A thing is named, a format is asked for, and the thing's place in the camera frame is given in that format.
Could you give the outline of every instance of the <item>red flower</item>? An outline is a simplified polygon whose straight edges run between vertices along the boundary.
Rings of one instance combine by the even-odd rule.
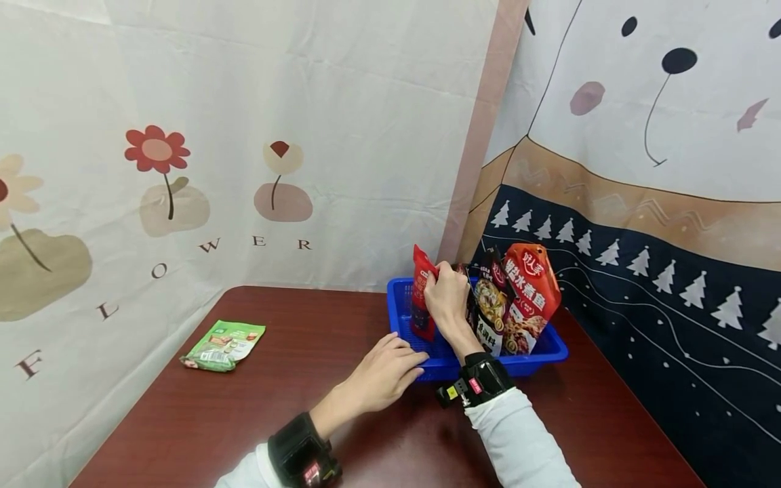
[[[125,151],[125,159],[136,161],[138,171],[155,171],[167,174],[174,168],[185,169],[187,162],[183,156],[189,156],[190,151],[185,148],[184,136],[178,132],[172,132],[166,137],[166,133],[157,126],[148,126],[145,133],[139,130],[128,130],[125,134],[127,141],[133,147]]]

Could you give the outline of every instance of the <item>pink stripe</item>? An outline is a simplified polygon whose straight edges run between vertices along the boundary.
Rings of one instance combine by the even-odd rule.
[[[499,0],[437,262],[455,259],[530,0]]]

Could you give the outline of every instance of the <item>navy blue fabric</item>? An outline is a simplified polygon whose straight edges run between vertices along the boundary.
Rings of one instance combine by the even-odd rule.
[[[508,202],[507,225],[492,223]],[[532,211],[529,231],[513,224]],[[551,238],[535,233],[551,219]],[[573,242],[557,233],[572,219]],[[576,242],[591,230],[590,256]],[[599,258],[619,240],[617,265]],[[632,230],[595,225],[571,208],[502,185],[474,262],[514,241],[548,249],[562,306],[637,395],[708,486],[771,486],[781,459],[781,350],[758,337],[779,305],[781,273],[720,262]],[[648,277],[627,269],[648,246]],[[676,261],[671,294],[652,283]],[[702,309],[679,294],[707,271]],[[740,287],[742,329],[716,312]]]

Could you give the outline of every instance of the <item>black wrist strap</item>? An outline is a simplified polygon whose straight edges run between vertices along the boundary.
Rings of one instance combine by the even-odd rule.
[[[285,486],[320,488],[341,475],[330,455],[331,442],[320,439],[308,412],[291,420],[269,439],[269,458]]]
[[[464,407],[474,407],[515,387],[504,365],[486,352],[466,356],[459,376],[452,386],[437,390],[442,408],[449,407],[458,398]]]

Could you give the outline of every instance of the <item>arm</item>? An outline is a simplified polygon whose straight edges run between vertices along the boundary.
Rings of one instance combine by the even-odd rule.
[[[520,390],[506,391],[465,411],[483,439],[502,486],[580,487],[556,440]]]
[[[428,354],[414,352],[396,333],[380,339],[350,377],[309,411],[317,435],[328,440],[339,427],[362,413],[393,404],[423,374],[418,365],[427,359]],[[268,444],[262,443],[220,478],[216,488],[284,488],[284,484],[271,464]]]
[[[429,275],[426,306],[461,365],[483,347],[466,322],[466,276],[447,263],[438,266],[439,280]],[[555,439],[545,429],[526,395],[513,388],[484,404],[465,410],[485,444],[502,486],[507,488],[579,487]]]
[[[344,400],[346,395],[337,386],[309,412],[323,440],[328,440],[340,426],[358,416],[350,402],[338,400],[340,395]],[[268,444],[262,443],[247,454],[232,472],[220,478],[215,488],[284,488],[284,485],[271,465]]]

